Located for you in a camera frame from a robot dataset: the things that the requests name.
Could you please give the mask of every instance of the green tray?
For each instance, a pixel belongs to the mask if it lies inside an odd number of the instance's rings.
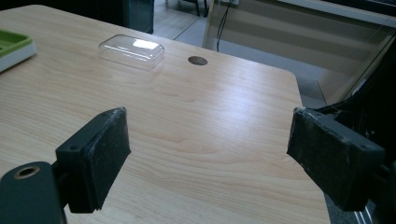
[[[33,39],[28,35],[16,34],[0,29],[0,58],[32,43]]]

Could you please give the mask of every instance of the table surface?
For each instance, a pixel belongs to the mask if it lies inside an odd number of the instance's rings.
[[[0,11],[37,55],[0,73],[0,175],[54,149],[97,114],[128,111],[132,153],[93,214],[69,223],[329,223],[322,191],[286,154],[301,105],[285,70],[49,7]],[[116,34],[162,44],[150,71],[101,59]],[[190,56],[208,60],[189,63]]]

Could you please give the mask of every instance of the cylinder hole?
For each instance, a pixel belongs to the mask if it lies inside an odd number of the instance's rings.
[[[189,62],[195,65],[207,65],[207,60],[199,56],[191,56]]]
[[[29,176],[35,175],[38,171],[40,171],[40,167],[38,166],[28,166],[20,169],[17,173],[15,173],[15,179],[24,179]]]

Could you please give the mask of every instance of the wood grain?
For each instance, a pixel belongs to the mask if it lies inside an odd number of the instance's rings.
[[[0,175],[54,149],[95,115],[128,111],[132,154],[102,211],[69,223],[329,223],[323,194],[286,154],[290,72],[42,6],[0,12],[37,55],[0,74]],[[116,34],[160,43],[152,71],[101,59]],[[208,60],[205,66],[190,56]]]

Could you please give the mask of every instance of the transparent container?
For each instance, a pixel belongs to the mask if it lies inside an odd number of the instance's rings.
[[[114,35],[99,45],[103,59],[149,70],[163,60],[162,45],[128,35]]]

